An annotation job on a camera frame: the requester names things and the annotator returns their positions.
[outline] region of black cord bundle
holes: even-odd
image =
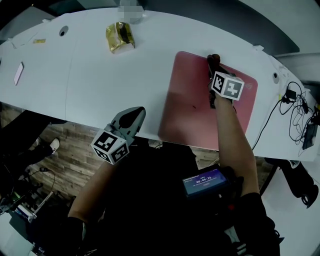
[[[270,120],[270,117],[272,115],[272,113],[274,112],[274,110],[276,109],[276,107],[278,106],[278,104],[280,103],[280,106],[279,106],[279,112],[280,114],[283,116],[285,115],[286,113],[288,113],[291,109],[292,109],[292,112],[291,112],[291,117],[290,117],[290,123],[289,123],[289,137],[295,142],[296,145],[299,145],[301,142],[303,143],[304,142],[304,139],[305,139],[305,132],[306,132],[306,129],[307,129],[307,126],[308,124],[310,123],[311,119],[315,116],[316,112],[314,112],[307,104],[307,101],[306,101],[306,92],[302,92],[302,89],[300,87],[300,85],[294,81],[291,81],[288,83],[287,87],[286,87],[286,92],[288,91],[289,89],[289,85],[290,84],[296,84],[298,87],[299,87],[299,90],[300,90],[300,94],[298,94],[295,98],[295,100],[293,101],[290,101],[291,105],[288,109],[286,109],[285,111],[282,111],[282,103],[285,102],[284,99],[285,99],[285,96],[282,97],[282,99],[280,99],[276,104],[275,106],[273,107],[265,125],[263,126],[254,146],[252,147],[252,150],[255,149],[264,129],[266,128],[269,120]],[[306,109],[308,109],[308,111],[310,111],[312,113],[312,116],[306,121],[305,125],[303,126],[303,123],[304,123],[304,118],[305,118],[305,115],[307,114],[306,112]],[[296,131],[297,133],[299,134],[297,137],[293,137],[291,135],[291,126],[295,127],[296,128]]]
[[[40,168],[40,170],[35,171],[34,173],[32,173],[31,175],[29,175],[29,176],[27,176],[27,177],[24,177],[24,178],[22,178],[22,179],[19,179],[19,181],[23,181],[23,180],[25,180],[26,178],[30,178],[32,175],[34,175],[34,174],[36,174],[36,173],[38,173],[38,172],[41,172],[41,173],[52,172],[52,174],[53,174],[53,183],[52,183],[52,186],[51,186],[51,189],[50,189],[50,191],[52,191],[52,189],[53,189],[53,187],[54,187],[54,185],[55,185],[55,182],[56,182],[56,174],[54,173],[53,170],[50,170],[50,169],[47,169],[47,168]]]

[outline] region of small yellow sticker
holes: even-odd
[[[33,40],[34,44],[44,44],[46,42],[46,39],[35,39]]]

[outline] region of shoe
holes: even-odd
[[[52,148],[52,151],[53,151],[52,154],[54,154],[57,151],[59,146],[60,146],[60,140],[58,138],[55,138],[50,144],[50,147]]]
[[[36,138],[35,144],[38,146],[40,145],[40,143],[41,143],[41,138],[40,137]]]

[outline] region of black cable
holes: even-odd
[[[52,189],[54,188],[55,182],[56,182],[56,175],[55,175],[53,170],[49,169],[48,171],[52,172],[52,174],[53,174],[53,183],[52,183],[52,186],[51,186],[51,189],[50,189],[50,191],[52,191]]]
[[[305,115],[303,113],[300,113],[300,110],[298,110],[298,113],[295,115],[293,121],[292,121],[292,125],[295,127],[296,131],[300,134],[302,132],[302,128],[300,126],[300,120],[302,118],[302,124],[304,123],[304,117]]]
[[[262,130],[261,130],[261,132],[260,132],[260,134],[259,134],[258,139],[256,140],[255,144],[254,144],[253,147],[252,147],[252,150],[254,150],[255,147],[256,147],[256,145],[258,144],[258,141],[260,140],[261,134],[263,133],[264,129],[266,128],[266,126],[267,126],[267,124],[268,124],[268,122],[269,122],[269,120],[270,120],[270,117],[271,117],[272,113],[274,112],[274,110],[276,109],[276,107],[277,107],[277,105],[279,104],[279,102],[281,102],[281,99],[280,99],[280,100],[275,104],[275,106],[273,107],[273,109],[272,109],[272,111],[271,111],[271,113],[270,113],[270,115],[269,115],[269,117],[268,117],[268,119],[267,119],[264,127],[262,128]]]
[[[300,135],[299,135],[296,139],[294,139],[294,138],[292,138],[290,131],[291,131],[292,116],[293,116],[293,114],[294,114],[294,110],[295,110],[296,108],[298,108],[298,107],[300,107],[300,105],[297,105],[297,106],[295,106],[295,107],[293,108],[292,113],[291,113],[291,117],[290,117],[290,124],[289,124],[289,136],[290,136],[291,140],[293,140],[294,142],[299,142],[299,141],[302,140],[302,138],[303,138],[303,136],[304,136],[304,132],[305,132],[305,130],[306,130],[306,128],[307,128],[307,125],[309,124],[309,122],[311,121],[311,119],[312,119],[312,118],[314,117],[314,115],[316,114],[316,112],[313,112],[313,113],[312,113],[312,116],[306,121],[306,123],[305,123],[305,125],[304,125],[304,128],[303,128],[302,132],[300,133]]]
[[[15,190],[15,179],[14,179],[14,176],[11,174],[11,172],[9,171],[9,169],[7,168],[7,166],[4,163],[3,163],[3,166],[6,168],[6,170],[8,171],[8,173],[10,174],[11,179],[12,179],[12,191],[10,194],[8,194],[8,197],[11,197],[12,193]]]
[[[299,150],[299,152],[298,152],[298,157],[300,157],[300,156],[303,154],[303,152],[305,152],[305,150],[302,150],[302,152],[300,152],[301,149],[302,149],[302,148],[300,148],[300,150]]]
[[[282,99],[285,97],[285,95],[286,95],[286,93],[287,93],[287,90],[289,89],[289,85],[290,85],[291,83],[294,83],[294,84],[296,84],[297,86],[299,86],[300,94],[298,94],[298,95],[296,96],[295,100],[292,101],[291,106],[290,106],[285,112],[283,112],[283,113],[281,112],[281,106],[282,106],[282,100],[281,100],[280,109],[279,109],[281,115],[285,115],[286,113],[288,113],[289,110],[290,110],[290,109],[293,107],[293,105],[295,104],[295,102],[298,100],[298,97],[303,98],[302,94],[303,94],[303,93],[304,93],[304,94],[306,93],[306,92],[303,92],[303,93],[302,93],[301,86],[300,86],[298,83],[296,83],[296,82],[294,82],[294,81],[291,81],[291,82],[289,82],[288,85],[286,86],[285,94],[284,94],[284,96],[282,97]]]
[[[40,170],[35,171],[34,173],[32,173],[31,175],[29,175],[29,176],[27,176],[27,177],[24,177],[24,178],[22,178],[22,179],[19,179],[19,181],[23,181],[23,180],[25,180],[26,178],[30,178],[32,175],[34,175],[34,174],[36,174],[36,173],[38,173],[38,172],[40,172]]]

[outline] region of digital timer display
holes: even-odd
[[[192,195],[203,190],[212,189],[227,181],[225,176],[218,170],[210,170],[200,175],[183,179],[183,184],[188,195]]]

